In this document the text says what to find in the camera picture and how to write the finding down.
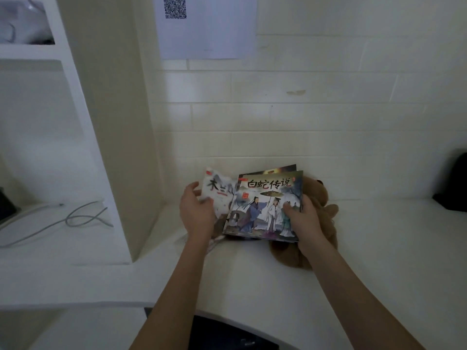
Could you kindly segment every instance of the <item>left arm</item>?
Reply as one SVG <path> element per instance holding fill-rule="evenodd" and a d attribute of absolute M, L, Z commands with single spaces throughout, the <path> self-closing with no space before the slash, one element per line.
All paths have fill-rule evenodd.
<path fill-rule="evenodd" d="M 199 192 L 193 189 L 197 185 L 196 182 L 186 187 L 180 201 L 180 216 L 188 232 L 188 241 L 130 350 L 188 348 L 204 259 L 215 222 L 212 200 L 201 203 L 196 199 Z"/>

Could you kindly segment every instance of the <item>black object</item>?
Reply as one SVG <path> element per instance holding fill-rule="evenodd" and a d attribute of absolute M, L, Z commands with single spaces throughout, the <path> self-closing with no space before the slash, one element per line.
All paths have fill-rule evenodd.
<path fill-rule="evenodd" d="M 452 167 L 445 191 L 433 199 L 448 210 L 467 212 L 467 152 Z"/>
<path fill-rule="evenodd" d="M 152 308 L 144 308 L 149 316 Z M 188 350 L 278 350 L 279 346 L 231 325 L 196 315 Z"/>
<path fill-rule="evenodd" d="M 18 210 L 11 201 L 3 194 L 3 189 L 0 188 L 0 222 L 10 216 L 16 214 Z"/>

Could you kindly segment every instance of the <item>illustrated figure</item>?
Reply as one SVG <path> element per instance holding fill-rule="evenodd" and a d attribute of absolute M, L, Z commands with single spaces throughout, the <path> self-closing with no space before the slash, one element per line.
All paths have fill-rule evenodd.
<path fill-rule="evenodd" d="M 253 225 L 256 218 L 261 213 L 261 210 L 258 206 L 260 199 L 255 196 L 253 201 L 248 205 L 247 214 L 238 222 L 237 226 L 240 227 L 240 232 L 249 232 L 253 231 Z"/>
<path fill-rule="evenodd" d="M 281 208 L 278 206 L 279 201 L 279 198 L 274 198 L 274 202 L 268 210 L 268 217 L 266 220 L 268 228 L 266 230 L 269 232 L 275 231 L 277 218 L 281 214 Z"/>
<path fill-rule="evenodd" d="M 290 225 L 289 217 L 284 213 L 283 208 L 281 209 L 281 212 L 282 212 L 282 221 L 283 221 L 281 236 L 283 236 L 283 237 L 295 237 L 295 235 L 292 233 L 292 226 Z"/>
<path fill-rule="evenodd" d="M 238 218 L 240 217 L 239 214 L 235 213 L 230 219 L 229 219 L 229 226 L 235 227 L 237 226 Z"/>

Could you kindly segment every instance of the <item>gray cable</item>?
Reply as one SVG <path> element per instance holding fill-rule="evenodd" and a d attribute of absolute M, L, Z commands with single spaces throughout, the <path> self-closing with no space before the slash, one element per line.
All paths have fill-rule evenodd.
<path fill-rule="evenodd" d="M 60 220 L 60 221 L 56 221 L 56 222 L 54 222 L 54 223 L 51 223 L 50 225 L 45 226 L 44 228 L 42 228 L 42 229 L 40 229 L 40 230 L 38 230 L 38 231 L 36 231 L 36 232 L 34 232 L 34 233 L 32 233 L 32 234 L 26 236 L 26 237 L 20 238 L 19 240 L 16 240 L 16 241 L 11 242 L 11 243 L 7 243 L 6 245 L 0 245 L 0 249 L 12 247 L 12 246 L 14 246 L 15 244 L 18 244 L 18 243 L 20 243 L 20 242 L 22 242 L 22 241 L 25 241 L 25 240 L 27 240 L 27 239 L 29 239 L 29 238 L 35 236 L 35 235 L 38 235 L 39 233 L 45 231 L 46 229 L 49 229 L 50 227 L 55 226 L 55 225 L 57 225 L 57 224 L 59 224 L 59 223 L 62 223 L 62 222 L 65 222 L 65 224 L 66 224 L 68 227 L 81 227 L 81 226 L 84 226 L 85 224 L 90 223 L 91 221 L 98 220 L 98 221 L 102 222 L 102 223 L 103 223 L 104 225 L 106 225 L 106 226 L 113 227 L 113 226 L 114 226 L 113 224 L 108 223 L 106 220 L 104 220 L 104 219 L 102 219 L 102 218 L 99 217 L 99 215 L 102 214 L 104 211 L 106 211 L 107 208 L 103 208 L 97 215 L 94 215 L 94 216 L 91 216 L 91 215 L 75 215 L 75 216 L 73 216 L 73 214 L 74 214 L 75 212 L 77 212 L 78 210 L 82 209 L 83 207 L 88 206 L 88 205 L 91 205 L 91 204 L 94 204 L 94 203 L 97 203 L 97 202 L 99 202 L 99 201 L 92 201 L 92 202 L 89 202 L 89 203 L 87 203 L 87 204 L 81 205 L 81 206 L 79 206 L 78 208 L 74 209 L 72 212 L 70 212 L 70 213 L 67 215 L 67 217 L 65 217 L 64 219 L 62 219 L 62 220 Z M 15 221 L 18 221 L 18 220 L 20 220 L 21 218 L 23 218 L 23 217 L 25 217 L 25 216 L 27 216 L 27 215 L 30 215 L 31 213 L 32 213 L 32 212 L 26 213 L 25 215 L 20 216 L 19 218 L 15 219 L 14 221 L 8 222 L 8 223 L 4 224 L 3 226 L 0 226 L 0 231 L 1 231 L 2 229 L 4 229 L 6 226 L 8 226 L 10 223 L 15 222 Z M 86 222 L 83 222 L 83 223 L 78 223 L 78 224 L 76 224 L 76 225 L 70 223 L 70 220 L 72 220 L 72 219 L 74 219 L 74 218 L 78 218 L 78 217 L 87 217 L 87 218 L 89 218 L 89 220 L 86 221 Z"/>

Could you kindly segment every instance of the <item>stuffed animal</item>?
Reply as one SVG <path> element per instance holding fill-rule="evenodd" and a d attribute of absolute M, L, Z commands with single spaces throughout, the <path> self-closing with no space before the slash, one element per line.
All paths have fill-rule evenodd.
<path fill-rule="evenodd" d="M 303 194 L 306 194 L 312 201 L 324 236 L 337 249 L 336 229 L 332 218 L 338 213 L 339 206 L 335 204 L 326 206 L 328 194 L 321 181 L 303 177 Z M 308 259 L 300 252 L 297 243 L 270 241 L 269 248 L 272 255 L 282 264 L 295 268 L 312 269 Z"/>

